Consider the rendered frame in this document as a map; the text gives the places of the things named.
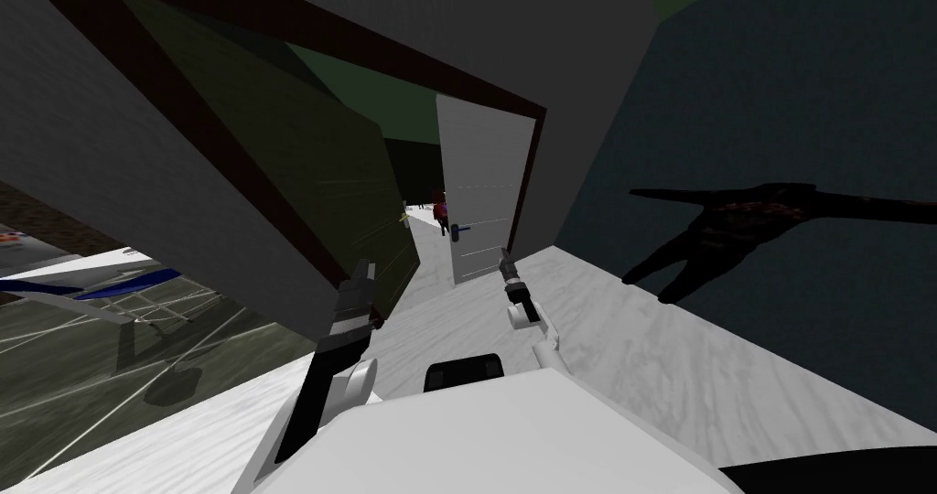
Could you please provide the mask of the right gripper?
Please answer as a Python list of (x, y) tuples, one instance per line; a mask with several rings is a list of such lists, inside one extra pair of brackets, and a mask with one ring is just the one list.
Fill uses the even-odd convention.
[(501, 260), (499, 269), (505, 280), (505, 293), (514, 305), (523, 305), (531, 301), (528, 286), (518, 277), (514, 277), (514, 262), (506, 247), (501, 247)]

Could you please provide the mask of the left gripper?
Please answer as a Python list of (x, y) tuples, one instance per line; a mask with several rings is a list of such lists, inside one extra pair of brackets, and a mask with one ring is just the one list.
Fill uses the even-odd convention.
[(372, 304), (376, 293), (376, 263), (359, 263), (354, 278), (342, 282), (334, 307), (328, 348), (340, 348), (372, 335)]

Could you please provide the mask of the white door leaf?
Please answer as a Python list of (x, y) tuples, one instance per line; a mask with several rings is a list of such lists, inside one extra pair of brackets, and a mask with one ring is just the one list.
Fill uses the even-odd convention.
[(448, 227), (470, 226), (450, 240), (453, 278), (461, 285), (498, 270), (512, 231), (535, 120), (436, 95)]

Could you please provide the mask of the dark green door leaf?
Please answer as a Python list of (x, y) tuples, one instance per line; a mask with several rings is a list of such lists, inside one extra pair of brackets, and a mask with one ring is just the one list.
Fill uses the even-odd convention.
[(388, 317), (418, 255), (379, 126), (284, 41), (161, 0), (123, 0), (342, 268), (376, 266)]

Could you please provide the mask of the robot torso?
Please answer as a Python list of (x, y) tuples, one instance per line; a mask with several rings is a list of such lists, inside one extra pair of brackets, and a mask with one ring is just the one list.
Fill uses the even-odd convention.
[(316, 435), (279, 459), (289, 398), (231, 494), (744, 494), (706, 459), (547, 368), (381, 401), (336, 375)]

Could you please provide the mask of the black wall ornament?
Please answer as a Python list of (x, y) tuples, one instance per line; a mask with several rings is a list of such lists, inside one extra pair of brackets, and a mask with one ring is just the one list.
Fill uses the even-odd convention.
[(883, 199), (823, 192), (814, 184), (767, 183), (754, 188), (685, 190), (635, 188), (632, 195), (701, 206), (685, 231), (626, 272), (640, 280), (675, 263), (685, 267), (662, 289), (673, 305), (738, 266), (759, 246), (809, 220), (821, 218), (937, 224), (937, 202)]

